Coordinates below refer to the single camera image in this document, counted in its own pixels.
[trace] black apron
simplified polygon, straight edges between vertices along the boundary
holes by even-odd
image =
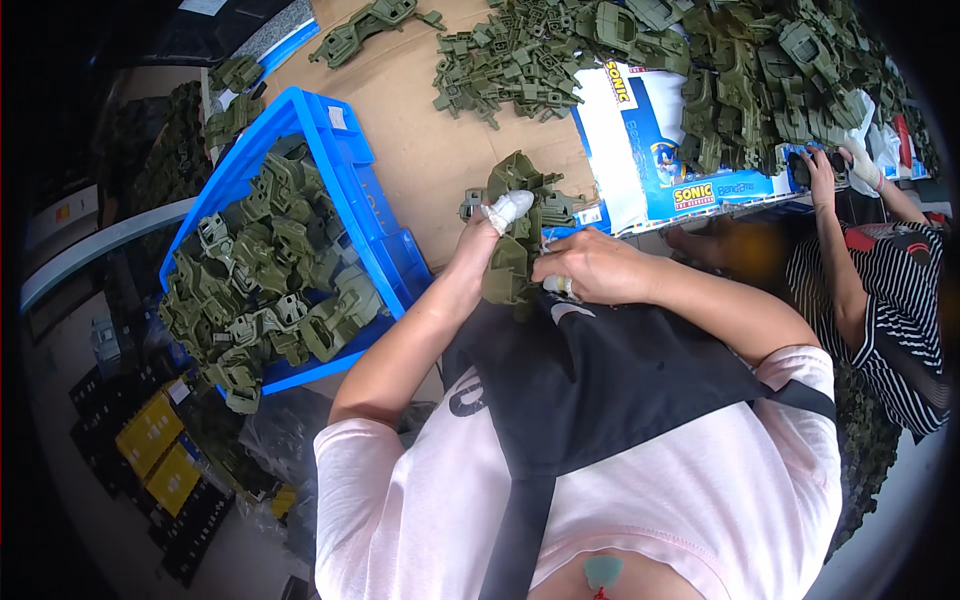
[[[540,291],[518,324],[512,306],[481,302],[444,353],[444,387],[470,365],[512,478],[480,600],[526,598],[557,477],[759,397],[835,420],[829,397],[794,380],[774,393],[719,340],[648,304]]]

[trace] olive green plastic part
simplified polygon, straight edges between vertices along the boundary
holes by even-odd
[[[430,11],[427,14],[414,12],[414,17],[416,17],[417,20],[423,21],[434,29],[439,29],[442,32],[446,31],[446,26],[440,22],[440,19],[444,18],[444,16],[440,14],[440,11]]]
[[[252,100],[250,94],[240,94],[227,110],[210,115],[204,126],[204,143],[209,150],[229,144],[263,112],[263,99]]]
[[[471,187],[464,192],[464,201],[460,204],[460,210],[458,211],[460,219],[464,223],[470,220],[473,212],[483,203],[484,191],[485,188],[483,187]]]
[[[343,65],[360,52],[363,47],[363,40],[368,37],[393,29],[403,31],[401,24],[407,18],[414,16],[416,7],[417,0],[375,0],[375,2],[371,2],[355,12],[350,21],[330,30],[324,36],[320,47],[310,54],[310,62],[324,59],[326,60],[326,66],[331,69]],[[434,19],[434,22],[426,21],[426,17],[434,12],[437,16],[430,17]],[[440,13],[433,11],[421,20],[437,27],[440,24]]]
[[[276,142],[251,190],[183,239],[157,311],[203,377],[245,414],[256,410],[265,366],[296,367],[310,354],[329,361],[389,314],[302,134]],[[325,300],[311,305],[317,293]]]
[[[540,255],[542,229],[575,226],[573,206],[586,200],[554,190],[553,184],[563,178],[558,173],[542,174],[523,152],[517,151],[493,167],[486,190],[470,188],[461,204],[460,216],[467,220],[467,209],[478,206],[484,196],[495,201],[510,190],[533,193],[530,210],[514,220],[497,241],[482,281],[483,298],[516,306],[515,316],[521,321],[529,315],[527,305],[539,288],[530,281],[530,274]]]
[[[882,44],[870,39],[850,0],[493,0],[472,31],[438,36],[436,110],[464,111],[498,129],[496,106],[542,123],[565,118],[582,99],[579,69],[611,60],[702,80],[684,96],[678,156],[703,174],[721,166],[783,169],[778,148],[842,143],[866,116],[857,88],[876,103],[875,121],[907,117],[918,156],[937,156],[906,86]],[[687,41],[675,29],[683,26]]]
[[[263,65],[257,64],[250,55],[224,60],[210,71],[210,89],[220,91],[227,88],[239,94],[260,79],[264,70]]]
[[[661,32],[684,17],[693,8],[692,0],[626,0],[628,9],[644,25]]]

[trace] sonic box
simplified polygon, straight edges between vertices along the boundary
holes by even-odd
[[[789,191],[785,175],[727,168],[701,175],[675,156],[686,77],[610,61],[577,79],[585,102],[573,117],[603,201],[595,210],[604,226],[609,219],[610,233]]]

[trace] yellow crate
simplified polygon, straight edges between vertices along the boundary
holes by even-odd
[[[146,481],[150,470],[181,431],[183,423],[170,407],[166,393],[160,390],[117,435],[117,449],[140,480]]]
[[[279,492],[276,493],[276,496],[274,496],[274,499],[270,502],[270,512],[273,513],[276,518],[281,518],[284,513],[290,512],[290,507],[293,506],[296,497],[297,489],[290,484],[283,484],[283,487],[280,488]]]
[[[193,457],[183,444],[174,442],[150,476],[147,491],[160,506],[177,516],[199,479],[200,472],[194,467]]]

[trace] pink t-shirt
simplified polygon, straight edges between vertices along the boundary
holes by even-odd
[[[779,350],[756,376],[833,398],[818,348]],[[455,416],[450,395],[470,388]],[[314,450],[321,597],[479,596],[510,473],[473,369],[410,450],[363,419],[327,427]],[[766,398],[740,402],[560,477],[530,587],[580,552],[618,548],[669,564],[707,600],[803,598],[840,509],[834,424]]]

